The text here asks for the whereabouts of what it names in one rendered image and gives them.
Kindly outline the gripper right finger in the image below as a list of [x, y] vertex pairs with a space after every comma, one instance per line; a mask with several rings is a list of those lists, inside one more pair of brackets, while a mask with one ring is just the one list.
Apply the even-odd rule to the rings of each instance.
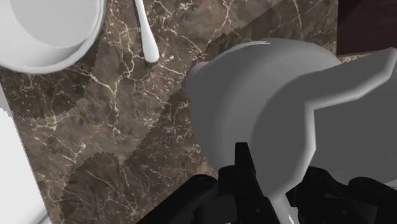
[[372, 178], [344, 185], [326, 170], [309, 167], [286, 196], [300, 224], [397, 224], [397, 189]]

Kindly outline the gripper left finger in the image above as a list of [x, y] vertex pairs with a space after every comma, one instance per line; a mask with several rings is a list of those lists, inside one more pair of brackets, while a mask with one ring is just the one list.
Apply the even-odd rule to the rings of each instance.
[[235, 144], [235, 163], [218, 179], [197, 174], [136, 224], [280, 224], [256, 180], [247, 143]]

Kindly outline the white spoon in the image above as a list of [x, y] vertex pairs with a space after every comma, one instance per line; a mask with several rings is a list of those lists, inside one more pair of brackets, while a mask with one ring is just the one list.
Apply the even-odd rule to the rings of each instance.
[[149, 63], [155, 63], [159, 60], [160, 54], [155, 37], [148, 22], [143, 0], [134, 0], [134, 2], [141, 28], [141, 41], [144, 59]]

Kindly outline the white bowl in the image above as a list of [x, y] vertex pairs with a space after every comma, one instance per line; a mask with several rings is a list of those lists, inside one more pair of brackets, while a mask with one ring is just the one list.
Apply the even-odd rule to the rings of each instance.
[[105, 14], [106, 0], [0, 0], [0, 66], [61, 71], [94, 45]]

